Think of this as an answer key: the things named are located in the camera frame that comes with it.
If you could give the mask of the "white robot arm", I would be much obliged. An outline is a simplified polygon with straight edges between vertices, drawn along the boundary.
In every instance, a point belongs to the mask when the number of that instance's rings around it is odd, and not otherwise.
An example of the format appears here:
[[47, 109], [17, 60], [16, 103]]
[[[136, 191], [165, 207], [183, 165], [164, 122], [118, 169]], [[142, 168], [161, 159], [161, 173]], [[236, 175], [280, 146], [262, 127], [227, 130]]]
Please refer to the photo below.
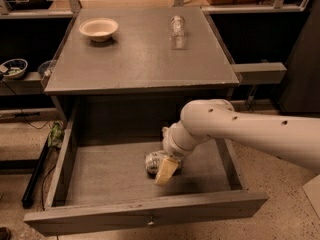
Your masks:
[[178, 162], [210, 139], [228, 139], [320, 172], [320, 119], [240, 113], [226, 100], [194, 100], [163, 132], [163, 154], [155, 184], [164, 186]]

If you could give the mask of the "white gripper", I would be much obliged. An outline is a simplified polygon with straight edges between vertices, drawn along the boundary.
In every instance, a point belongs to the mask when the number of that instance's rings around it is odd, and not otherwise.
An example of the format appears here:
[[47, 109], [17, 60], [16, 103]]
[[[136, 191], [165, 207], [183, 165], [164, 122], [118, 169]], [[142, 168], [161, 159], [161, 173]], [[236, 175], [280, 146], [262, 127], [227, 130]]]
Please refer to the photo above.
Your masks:
[[[170, 127], [162, 127], [161, 131], [163, 135], [163, 150], [169, 156], [176, 159], [184, 159], [194, 150], [192, 137], [181, 123], [174, 123]], [[157, 186], [166, 185], [177, 170], [178, 165], [177, 160], [165, 157], [156, 174], [155, 184]]]

